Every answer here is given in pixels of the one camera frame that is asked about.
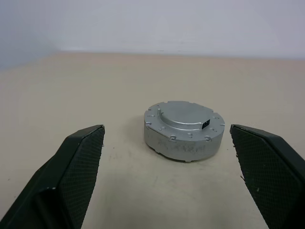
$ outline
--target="silver metal object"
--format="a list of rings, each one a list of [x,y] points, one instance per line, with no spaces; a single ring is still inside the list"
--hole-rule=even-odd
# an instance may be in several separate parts
[[[213,110],[190,102],[168,101],[144,115],[147,145],[166,157],[195,161],[213,156],[224,134],[224,120]]]

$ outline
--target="tabletop surface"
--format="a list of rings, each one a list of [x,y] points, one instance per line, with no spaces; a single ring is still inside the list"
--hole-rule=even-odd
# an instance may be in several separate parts
[[[0,218],[66,136],[105,125],[83,229],[267,229],[244,181],[231,124],[282,136],[305,157],[305,61],[62,53],[0,72]],[[225,120],[218,153],[171,161],[143,138],[170,100]]]

